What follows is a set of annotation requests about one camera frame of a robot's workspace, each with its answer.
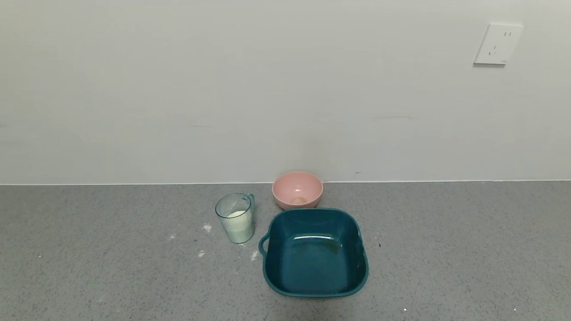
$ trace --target white residue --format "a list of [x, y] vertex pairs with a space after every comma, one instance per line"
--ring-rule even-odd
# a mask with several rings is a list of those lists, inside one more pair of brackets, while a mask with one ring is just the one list
[[103, 303], [103, 301], [105, 301], [105, 294], [103, 294], [101, 296], [101, 298], [99, 298], [99, 300], [95, 301], [97, 304]]

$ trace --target basin handle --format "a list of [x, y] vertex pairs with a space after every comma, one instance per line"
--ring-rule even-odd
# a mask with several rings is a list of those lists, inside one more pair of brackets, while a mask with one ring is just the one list
[[268, 254], [268, 252], [264, 250], [264, 242], [267, 241], [267, 239], [269, 238], [270, 238], [270, 231], [268, 231], [268, 234], [264, 235], [260, 240], [260, 243], [258, 243], [258, 250], [260, 251], [260, 253], [262, 253], [264, 258], [266, 258], [266, 255]]

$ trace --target electrical outlet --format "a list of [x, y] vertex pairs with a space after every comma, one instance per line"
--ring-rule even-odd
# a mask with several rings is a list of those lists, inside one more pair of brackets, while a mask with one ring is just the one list
[[523, 31], [523, 26], [490, 24], [474, 63], [505, 65]]

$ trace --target speckled countertop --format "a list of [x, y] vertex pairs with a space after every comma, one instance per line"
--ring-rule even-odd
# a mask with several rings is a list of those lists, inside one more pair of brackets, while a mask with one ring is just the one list
[[[214, 213], [231, 192], [256, 195], [244, 246]], [[370, 272], [355, 295], [266, 285], [268, 184], [0, 186], [0, 320], [571, 316], [571, 182], [336, 183], [320, 205], [360, 225]]]

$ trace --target clear plastic cup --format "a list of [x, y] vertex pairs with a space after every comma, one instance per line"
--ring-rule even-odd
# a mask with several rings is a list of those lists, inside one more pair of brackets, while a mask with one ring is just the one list
[[254, 195], [229, 194], [218, 201], [216, 214], [232, 243], [244, 243], [254, 235]]

